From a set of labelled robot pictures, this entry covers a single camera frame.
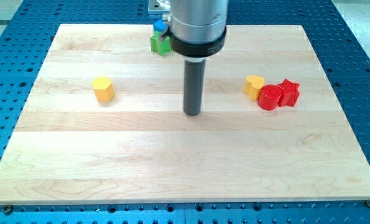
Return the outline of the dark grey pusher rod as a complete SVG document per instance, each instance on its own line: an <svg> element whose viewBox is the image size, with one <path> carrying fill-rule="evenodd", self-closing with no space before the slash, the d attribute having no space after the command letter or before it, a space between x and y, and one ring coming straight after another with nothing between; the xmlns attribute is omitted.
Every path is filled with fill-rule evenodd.
<svg viewBox="0 0 370 224"><path fill-rule="evenodd" d="M205 59L185 60L183 111L189 116L196 116L201 111Z"/></svg>

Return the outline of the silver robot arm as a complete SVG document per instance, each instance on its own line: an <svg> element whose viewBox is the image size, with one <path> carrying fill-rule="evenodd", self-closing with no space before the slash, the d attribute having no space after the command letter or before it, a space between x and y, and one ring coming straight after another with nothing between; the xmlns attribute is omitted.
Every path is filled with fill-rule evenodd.
<svg viewBox="0 0 370 224"><path fill-rule="evenodd" d="M159 40L169 39L171 49L184 57L183 111L201 111L206 58L224 46L228 0L176 0L163 16L167 27Z"/></svg>

